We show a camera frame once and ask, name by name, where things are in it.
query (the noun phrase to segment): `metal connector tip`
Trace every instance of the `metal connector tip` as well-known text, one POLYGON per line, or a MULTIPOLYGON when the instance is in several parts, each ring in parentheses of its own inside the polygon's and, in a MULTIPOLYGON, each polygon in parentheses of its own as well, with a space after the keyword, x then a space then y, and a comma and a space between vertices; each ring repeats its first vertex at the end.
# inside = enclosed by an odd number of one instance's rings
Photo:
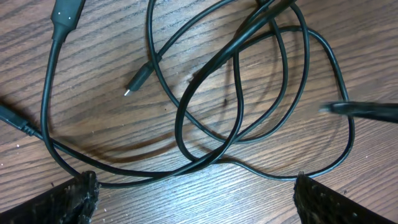
POLYGON ((124 94, 124 96, 128 96, 128 94, 130 93, 130 90, 127 90, 124 94))
POLYGON ((319 108, 318 112, 321 112, 321 113, 330 112, 330 107, 329 107, 329 105, 322 105, 322 106, 319 108))

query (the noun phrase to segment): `textured black plastic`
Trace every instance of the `textured black plastic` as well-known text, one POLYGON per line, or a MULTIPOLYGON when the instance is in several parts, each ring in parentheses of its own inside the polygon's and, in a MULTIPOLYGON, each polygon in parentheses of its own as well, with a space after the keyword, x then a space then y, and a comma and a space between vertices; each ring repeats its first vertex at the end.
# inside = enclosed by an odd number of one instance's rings
POLYGON ((303 224, 394 223, 303 174, 298 176, 294 192, 303 224))
POLYGON ((98 201, 99 185, 93 171, 84 172, 4 213, 0 224, 88 224, 98 201))

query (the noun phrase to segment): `cable connector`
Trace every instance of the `cable connector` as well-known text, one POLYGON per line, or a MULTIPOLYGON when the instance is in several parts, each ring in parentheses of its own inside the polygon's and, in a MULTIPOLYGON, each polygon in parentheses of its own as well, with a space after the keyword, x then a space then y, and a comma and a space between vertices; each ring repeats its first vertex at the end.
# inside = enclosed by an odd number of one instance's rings
POLYGON ((70 31, 77 27, 85 0, 56 0, 51 20, 54 24, 53 40, 65 41, 70 31))
MULTIPOLYGON (((157 61, 161 61, 162 57, 160 55, 157 55, 157 61)), ((148 79, 149 75, 154 72, 155 68, 154 65, 152 64, 152 61, 148 61, 145 63, 136 73, 136 75, 132 78, 132 80, 127 84, 126 86, 126 93, 124 96, 127 96, 130 91, 137 91, 140 89, 140 87, 144 84, 144 82, 148 79)))
POLYGON ((29 136, 32 136, 36 132, 28 120, 22 118, 4 105, 0 105, 0 120, 28 134, 29 136))
POLYGON ((398 123, 398 103, 337 101, 322 105, 319 111, 398 123))

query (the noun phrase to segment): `wooden surface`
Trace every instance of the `wooden surface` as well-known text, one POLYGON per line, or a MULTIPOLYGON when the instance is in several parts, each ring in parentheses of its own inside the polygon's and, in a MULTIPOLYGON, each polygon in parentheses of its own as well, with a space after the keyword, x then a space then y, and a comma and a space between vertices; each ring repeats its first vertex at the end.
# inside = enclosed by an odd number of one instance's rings
MULTIPOLYGON (((156 48, 214 0, 157 1, 156 48)), ((333 47, 351 99, 398 101, 398 2, 298 1, 307 24, 333 47)), ((255 1, 237 1, 200 21, 164 55, 161 67, 181 97, 192 74, 229 41, 255 1)), ((186 164, 174 143, 176 108, 152 74, 130 97, 124 85, 147 61, 144 21, 147 1, 87 0, 76 31, 61 51, 53 84, 52 135, 107 164, 137 170, 170 170, 186 164)), ((53 0, 0 1, 0 100, 39 123, 40 98, 51 45, 53 0)), ((289 9, 280 26, 298 24, 289 9)), ((289 87, 281 107, 251 135, 269 130, 297 91, 303 65, 301 34, 283 34, 289 57, 289 87)), ((310 73, 297 109, 270 138, 237 145, 227 155, 273 174, 310 172, 334 161, 348 138, 348 123, 318 113, 337 100, 333 72, 313 39, 310 73)), ((275 100, 282 79, 275 39, 241 54, 244 126, 275 100)), ((227 135, 236 115, 231 63, 212 74, 190 103, 209 128, 227 135)), ((218 142, 185 123, 185 140, 195 155, 218 142)), ((352 153, 332 172, 316 178, 333 190, 398 222, 398 126, 356 120, 352 153)), ((0 212, 71 178, 43 142, 0 123, 0 212)), ((63 155, 79 171, 94 170, 104 182, 127 182, 63 155)), ((260 178, 233 165, 156 184, 100 191, 93 223, 298 223, 293 182, 260 178)))

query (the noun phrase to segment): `cable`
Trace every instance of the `cable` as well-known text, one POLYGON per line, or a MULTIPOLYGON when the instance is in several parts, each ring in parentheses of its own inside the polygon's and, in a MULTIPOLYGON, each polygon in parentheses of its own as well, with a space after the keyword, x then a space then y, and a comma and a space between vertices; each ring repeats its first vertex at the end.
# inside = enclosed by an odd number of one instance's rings
MULTIPOLYGON (((130 91, 137 91, 141 85, 146 81, 147 77, 153 72, 156 72, 156 75, 160 81, 160 84, 162 85, 162 88, 166 92, 166 94, 169 96, 170 100, 172 103, 178 108, 177 109, 177 114, 176 114, 176 119, 175 119, 175 138, 177 142, 177 146, 180 149, 181 153, 189 160, 191 160, 190 163, 185 164, 184 166, 172 170, 172 171, 165 171, 165 172, 148 172, 148 171, 137 171, 137 170, 126 170, 126 169, 120 169, 116 167, 112 167, 106 164, 103 164, 99 161, 96 161, 88 156, 85 156, 65 145, 63 145, 60 142, 57 142, 54 139, 50 138, 49 131, 48 131, 48 107, 49 107, 49 99, 51 95, 51 88, 52 88, 52 80, 53 76, 55 73, 55 67, 57 64, 58 60, 58 55, 62 46, 62 42, 65 41, 67 34, 76 28, 77 21, 80 17, 81 10, 83 9, 83 4, 84 1, 79 1, 79 0, 73 0, 73 3, 68 2, 68 0, 57 0, 54 11, 52 14, 52 20, 54 23, 54 35, 53 35, 53 46, 50 51, 50 57, 49 57, 49 64, 47 67, 47 74, 45 78, 45 84, 44 84, 44 90, 43 90, 43 98, 42 98, 42 108, 41 108, 41 115, 40 115, 40 129, 41 132, 37 130, 28 120, 20 117, 17 115, 17 113, 13 112, 13 110, 6 108, 5 106, 0 105, 0 119, 5 121, 6 123, 14 126, 15 128, 29 134, 33 135, 41 140, 44 141, 47 149, 49 150, 49 153, 51 156, 55 159, 55 161, 60 164, 62 168, 64 168, 67 172, 69 172, 71 175, 78 175, 78 172, 70 167, 58 154, 58 152, 55 150, 55 147, 70 156, 79 159, 91 166, 97 167, 99 169, 102 169, 106 172, 111 172, 114 174, 119 174, 119 175, 128 175, 128 176, 135 176, 135 177, 148 177, 148 179, 140 180, 140 181, 134 181, 134 182, 127 182, 127 183, 100 183, 102 187, 104 188, 125 188, 125 187, 135 187, 135 186, 140 186, 140 185, 146 185, 150 184, 153 182, 161 181, 164 179, 167 179, 169 177, 175 176, 175 175, 184 175, 184 174, 189 174, 195 171, 198 171, 200 169, 204 169, 209 165, 212 164, 225 164, 225 163, 230 163, 230 164, 235 164, 237 166, 241 166, 242 168, 247 169, 250 172, 253 172, 257 175, 260 175, 261 177, 265 177, 267 179, 272 179, 272 180, 295 180, 297 176, 280 176, 280 175, 272 175, 272 174, 267 174, 264 172, 261 172, 260 170, 257 170, 244 162, 241 162, 236 159, 231 159, 231 158, 224 158, 223 154, 227 151, 227 149, 230 147, 232 144, 246 144, 246 143, 251 143, 251 142, 256 142, 260 141, 262 139, 265 139, 266 137, 270 136, 271 134, 275 133, 290 117, 290 115, 293 113, 293 110, 295 109, 297 103, 300 100, 300 97, 302 96, 302 93, 304 91, 305 83, 307 81, 308 77, 308 69, 310 65, 310 45, 309 45, 309 36, 314 37, 324 48, 328 59, 331 63, 331 66, 333 67, 333 71, 335 73, 335 78, 339 87, 339 91, 341 94, 341 97, 344 101, 348 101, 348 94, 346 91, 346 87, 343 81, 343 76, 341 74, 341 70, 338 66, 338 63, 336 61, 336 57, 327 43, 327 41, 317 32, 314 30, 311 30, 307 27, 305 23, 305 19, 300 11, 300 9, 294 4, 295 0, 281 0, 277 4, 274 5, 274 7, 269 9, 269 6, 274 2, 274 0, 268 0, 268 1, 257 1, 258 7, 250 13, 250 15, 243 21, 243 23, 239 26, 239 28, 236 31, 235 36, 233 39, 228 42, 211 60, 209 60, 201 69, 200 71, 195 75, 193 80, 190 82, 188 87, 183 93, 183 96, 180 101, 176 99, 176 97, 173 95, 171 92, 171 89, 169 88, 168 84, 166 83, 164 76, 162 74, 162 71, 159 67, 159 62, 162 60, 162 56, 166 51, 177 41, 177 39, 184 33, 186 32, 192 25, 194 25, 196 22, 198 22, 200 19, 204 18, 208 14, 212 13, 213 11, 221 8, 222 6, 233 2, 234 0, 222 0, 209 8, 205 9, 203 12, 199 13, 196 15, 194 18, 189 20, 185 25, 183 25, 167 42, 166 44, 159 50, 159 52, 155 51, 154 47, 154 41, 153 41, 153 33, 152 33, 152 15, 155 7, 155 0, 149 0, 148 3, 148 8, 147 8, 147 20, 146 20, 146 34, 147 34, 147 44, 149 47, 149 53, 151 57, 151 61, 145 63, 141 69, 137 72, 136 76, 129 82, 127 85, 127 92, 126 95, 130 91), (281 12, 286 10, 288 7, 290 7, 294 13, 296 14, 298 21, 300 22, 300 26, 287 26, 287 27, 278 27, 274 18, 279 15, 281 12), (60 14, 58 10, 62 9, 67 9, 66 12, 72 12, 73 18, 72 22, 71 18, 67 19, 66 17, 58 17, 60 14), (271 31, 268 32, 263 32, 260 35, 257 35, 255 37, 252 37, 254 33, 256 33, 261 27, 266 25, 268 22, 271 23, 271 31), (268 132, 261 134, 259 136, 253 137, 253 138, 244 138, 245 135, 247 135, 249 132, 251 132, 255 127, 257 127, 259 124, 261 124, 265 119, 267 119, 272 112, 275 111, 275 109, 278 107, 280 102, 282 101, 286 89, 287 89, 287 80, 288 80, 288 64, 287 64, 287 54, 285 51, 285 46, 282 40, 282 35, 281 33, 284 32, 302 32, 303 34, 303 41, 304 41, 304 68, 303 68, 303 75, 302 75, 302 80, 300 82, 300 86, 298 88, 298 92, 294 98, 293 103, 291 104, 290 108, 287 110, 286 114, 283 116, 283 118, 268 132), (272 104, 272 106, 260 117, 258 118, 254 123, 250 124, 247 128, 243 129, 242 131, 239 132, 240 127, 243 122, 243 111, 244 111, 244 98, 243 98, 243 91, 242 91, 242 86, 241 86, 241 77, 240 77, 240 71, 239 71, 239 53, 252 46, 255 43, 258 43, 261 40, 264 40, 266 38, 270 38, 272 36, 275 36, 279 49, 281 52, 282 56, 282 66, 283 66, 283 78, 282 78, 282 86, 280 88, 280 92, 278 94, 278 97, 276 98, 275 102, 272 104), (219 134, 213 134, 212 131, 204 127, 199 121, 197 121, 188 111, 187 107, 188 104, 192 98, 192 96, 195 94, 195 91, 197 88, 203 83, 203 81, 215 70, 220 68, 222 64, 226 63, 227 60, 233 59, 233 72, 234 72, 234 84, 235 84, 235 90, 236 90, 236 97, 237 97, 237 102, 238 102, 238 107, 237 107, 237 115, 236 115, 236 120, 234 123, 234 126, 228 135, 228 137, 225 139, 219 134), (208 153, 207 155, 201 157, 201 158, 196 158, 193 156, 189 150, 186 148, 183 137, 182 137, 182 127, 183 127, 183 120, 184 117, 187 117, 196 127, 198 127, 200 130, 202 130, 204 133, 212 137, 213 139, 216 139, 220 142, 222 142, 222 145, 215 149, 214 151, 208 153)), ((332 164, 328 165, 327 167, 320 169, 315 172, 308 173, 307 175, 309 177, 315 177, 321 174, 324 174, 326 172, 331 171, 334 169, 336 166, 340 165, 347 157, 349 152, 351 151, 354 143, 354 121, 352 118, 348 117, 348 124, 349 124, 349 138, 348 138, 348 143, 337 160, 335 160, 332 164)))

